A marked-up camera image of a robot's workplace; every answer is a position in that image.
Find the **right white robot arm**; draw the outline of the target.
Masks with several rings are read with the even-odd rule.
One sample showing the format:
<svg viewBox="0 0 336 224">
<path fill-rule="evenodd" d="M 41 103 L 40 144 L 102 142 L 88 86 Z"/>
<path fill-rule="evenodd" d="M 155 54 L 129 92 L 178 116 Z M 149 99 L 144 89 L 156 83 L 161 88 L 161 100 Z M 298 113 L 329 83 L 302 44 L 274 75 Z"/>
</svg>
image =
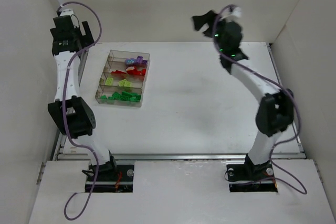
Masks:
<svg viewBox="0 0 336 224">
<path fill-rule="evenodd" d="M 208 26 L 203 35 L 217 43 L 222 67 L 240 81 L 259 104 L 255 116 L 258 132 L 243 165 L 246 173 L 253 176 L 269 167 L 271 149 L 293 122 L 293 104 L 286 92 L 250 71 L 251 61 L 240 48 L 243 33 L 236 22 L 239 16 L 237 9 L 232 9 L 226 18 L 210 10 L 204 15 L 192 16 L 192 21 L 195 31 Z"/>
</svg>

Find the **small green lego bottom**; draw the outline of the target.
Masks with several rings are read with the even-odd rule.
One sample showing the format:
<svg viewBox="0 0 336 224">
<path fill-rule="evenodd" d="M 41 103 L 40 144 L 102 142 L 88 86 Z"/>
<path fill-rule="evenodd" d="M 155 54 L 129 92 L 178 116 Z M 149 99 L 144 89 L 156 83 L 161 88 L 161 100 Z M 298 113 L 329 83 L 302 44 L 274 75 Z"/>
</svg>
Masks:
<svg viewBox="0 0 336 224">
<path fill-rule="evenodd" d="M 105 100 L 107 100 L 108 98 L 107 98 L 107 96 L 106 95 L 102 95 L 101 97 L 100 97 L 100 100 L 102 100 L 102 101 L 105 101 Z"/>
</svg>

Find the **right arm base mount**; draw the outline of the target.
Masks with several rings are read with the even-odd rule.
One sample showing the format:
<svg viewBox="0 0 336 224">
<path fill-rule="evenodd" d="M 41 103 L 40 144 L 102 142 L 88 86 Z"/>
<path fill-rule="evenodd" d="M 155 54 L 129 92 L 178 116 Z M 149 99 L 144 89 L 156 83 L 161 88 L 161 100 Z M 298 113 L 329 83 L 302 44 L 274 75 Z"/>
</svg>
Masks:
<svg viewBox="0 0 336 224">
<path fill-rule="evenodd" d="M 226 168 L 224 177 L 231 193 L 278 192 L 270 163 L 256 170 L 248 164 L 227 164 Z"/>
</svg>

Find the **red arch lego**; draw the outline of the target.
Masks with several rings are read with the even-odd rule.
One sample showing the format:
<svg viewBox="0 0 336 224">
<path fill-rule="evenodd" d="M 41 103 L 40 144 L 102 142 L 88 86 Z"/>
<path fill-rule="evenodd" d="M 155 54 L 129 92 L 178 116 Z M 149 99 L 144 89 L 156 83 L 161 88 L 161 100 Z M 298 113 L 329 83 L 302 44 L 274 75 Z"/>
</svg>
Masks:
<svg viewBox="0 0 336 224">
<path fill-rule="evenodd" d="M 128 74 L 128 73 L 125 71 L 115 70 L 115 71 L 111 71 L 111 74 Z"/>
</svg>

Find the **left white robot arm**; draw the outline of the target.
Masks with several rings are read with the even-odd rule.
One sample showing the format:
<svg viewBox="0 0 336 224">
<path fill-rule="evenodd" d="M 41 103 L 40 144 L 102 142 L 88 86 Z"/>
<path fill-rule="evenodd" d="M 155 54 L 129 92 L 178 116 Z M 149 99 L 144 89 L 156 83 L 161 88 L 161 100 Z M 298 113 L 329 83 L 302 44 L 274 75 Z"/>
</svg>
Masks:
<svg viewBox="0 0 336 224">
<path fill-rule="evenodd" d="M 57 90 L 48 112 L 73 146 L 87 150 L 91 164 L 84 173 L 88 177 L 115 175 L 115 159 L 94 140 L 96 118 L 79 92 L 81 57 L 94 42 L 90 27 L 87 22 L 79 22 L 72 9 L 58 11 L 53 21 L 51 52 L 57 65 Z"/>
</svg>

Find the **large red lego block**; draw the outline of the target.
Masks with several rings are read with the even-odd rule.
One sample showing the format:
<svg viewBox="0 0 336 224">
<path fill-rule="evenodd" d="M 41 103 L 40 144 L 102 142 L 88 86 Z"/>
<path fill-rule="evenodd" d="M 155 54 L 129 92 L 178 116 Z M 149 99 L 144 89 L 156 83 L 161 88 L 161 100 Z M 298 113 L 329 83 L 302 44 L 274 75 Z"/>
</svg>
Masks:
<svg viewBox="0 0 336 224">
<path fill-rule="evenodd" d="M 142 76 L 142 71 L 138 70 L 136 67 L 128 67 L 126 69 L 127 74 L 134 75 L 134 76 Z"/>
</svg>

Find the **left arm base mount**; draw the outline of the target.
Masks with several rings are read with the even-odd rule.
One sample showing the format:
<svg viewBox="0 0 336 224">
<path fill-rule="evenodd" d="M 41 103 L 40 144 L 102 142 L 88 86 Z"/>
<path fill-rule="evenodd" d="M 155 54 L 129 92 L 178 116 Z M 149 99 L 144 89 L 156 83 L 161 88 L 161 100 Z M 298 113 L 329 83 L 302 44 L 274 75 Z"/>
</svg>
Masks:
<svg viewBox="0 0 336 224">
<path fill-rule="evenodd" d="M 134 165 L 113 165 L 109 162 L 100 165 L 98 177 L 93 187 L 94 193 L 132 193 Z"/>
</svg>

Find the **purple square lego brick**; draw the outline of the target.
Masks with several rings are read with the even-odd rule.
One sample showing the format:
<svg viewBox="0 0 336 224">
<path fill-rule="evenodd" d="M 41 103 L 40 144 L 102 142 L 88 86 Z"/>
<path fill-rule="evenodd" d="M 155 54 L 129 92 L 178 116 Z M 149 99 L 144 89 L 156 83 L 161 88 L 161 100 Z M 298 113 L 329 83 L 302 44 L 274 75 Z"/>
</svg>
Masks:
<svg viewBox="0 0 336 224">
<path fill-rule="evenodd" d="M 148 64 L 148 61 L 145 60 L 142 56 L 137 56 L 135 62 L 137 66 L 146 66 Z"/>
</svg>

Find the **lime lego pile block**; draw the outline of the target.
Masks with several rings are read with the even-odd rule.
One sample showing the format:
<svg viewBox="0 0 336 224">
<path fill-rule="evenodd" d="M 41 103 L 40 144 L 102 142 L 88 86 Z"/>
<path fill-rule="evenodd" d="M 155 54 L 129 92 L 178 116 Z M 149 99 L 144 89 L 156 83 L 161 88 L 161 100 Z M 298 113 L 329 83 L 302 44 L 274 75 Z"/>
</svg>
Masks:
<svg viewBox="0 0 336 224">
<path fill-rule="evenodd" d="M 106 81 L 105 81 L 104 84 L 105 84 L 106 86 L 112 86 L 112 85 L 113 85 L 113 82 L 114 82 L 114 79 L 108 77 L 108 78 L 106 78 Z"/>
</svg>

